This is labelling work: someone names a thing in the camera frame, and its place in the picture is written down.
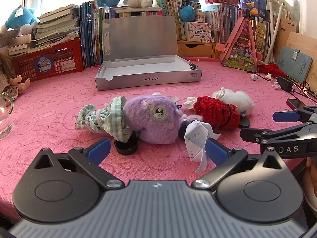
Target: open cardboard box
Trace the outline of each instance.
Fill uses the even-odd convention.
[[[104,20],[102,34],[104,62],[95,78],[97,90],[201,80],[202,70],[192,70],[177,56],[172,16]]]

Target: black power adapter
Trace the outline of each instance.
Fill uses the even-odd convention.
[[[278,76],[277,83],[281,86],[282,90],[290,93],[293,87],[293,83],[281,76]]]

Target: glass handle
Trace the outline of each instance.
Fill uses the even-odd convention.
[[[12,98],[11,94],[8,93],[8,92],[2,92],[1,95],[2,95],[2,96],[6,96],[6,97],[10,100],[11,108],[10,108],[10,110],[9,110],[9,114],[11,114],[12,111],[13,111],[13,98]]]

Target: smartphone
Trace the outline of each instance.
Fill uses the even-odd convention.
[[[288,98],[286,100],[286,104],[292,109],[304,109],[304,106],[306,106],[302,101],[299,99],[293,99],[293,98]]]

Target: gray ribbed panel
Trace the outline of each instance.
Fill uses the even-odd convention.
[[[159,188],[156,183],[134,180],[122,190],[108,191],[77,220],[59,225],[22,220],[10,232],[17,238],[298,238],[305,231],[293,220],[248,224],[224,212],[209,192],[193,190],[185,181],[159,181]]]

